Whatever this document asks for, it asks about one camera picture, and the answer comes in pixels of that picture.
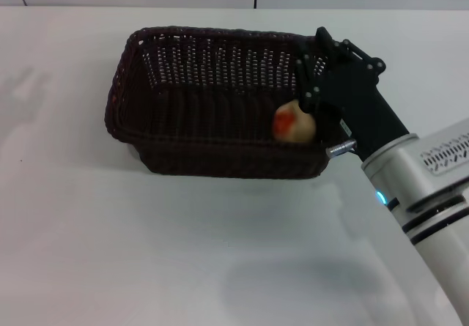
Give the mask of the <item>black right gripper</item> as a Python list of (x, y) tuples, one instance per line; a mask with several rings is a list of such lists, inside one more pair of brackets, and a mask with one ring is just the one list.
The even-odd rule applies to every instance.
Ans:
[(315, 40), (332, 70), (323, 77), (323, 57), (305, 42), (296, 43), (295, 77), (301, 111), (316, 115), (320, 101), (341, 113), (355, 152), (361, 160), (369, 158), (386, 144), (406, 136), (409, 131), (379, 93), (379, 75), (385, 62), (371, 57), (349, 40), (336, 41), (321, 26)]

